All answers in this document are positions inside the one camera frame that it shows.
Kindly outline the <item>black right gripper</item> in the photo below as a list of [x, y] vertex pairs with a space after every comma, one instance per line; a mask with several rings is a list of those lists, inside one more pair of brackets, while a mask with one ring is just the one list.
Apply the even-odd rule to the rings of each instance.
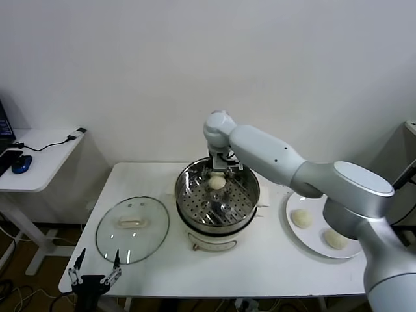
[[229, 171], [235, 164], [233, 160], [223, 159], [202, 159], [203, 172], [200, 176], [201, 183], [207, 183], [211, 178], [211, 174], [218, 176], [226, 176], [226, 181], [229, 183], [236, 182], [236, 173]]

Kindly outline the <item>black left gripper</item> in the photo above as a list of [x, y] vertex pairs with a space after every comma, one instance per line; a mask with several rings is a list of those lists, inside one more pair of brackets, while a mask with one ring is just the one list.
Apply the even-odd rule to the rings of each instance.
[[98, 307], [100, 297], [109, 291], [109, 286], [113, 286], [122, 275], [120, 267], [120, 251], [117, 250], [114, 258], [112, 271], [105, 275], [84, 275], [81, 277], [80, 268], [85, 257], [86, 248], [75, 260], [74, 265], [68, 269], [71, 280], [72, 292], [77, 296], [75, 312], [91, 312]]

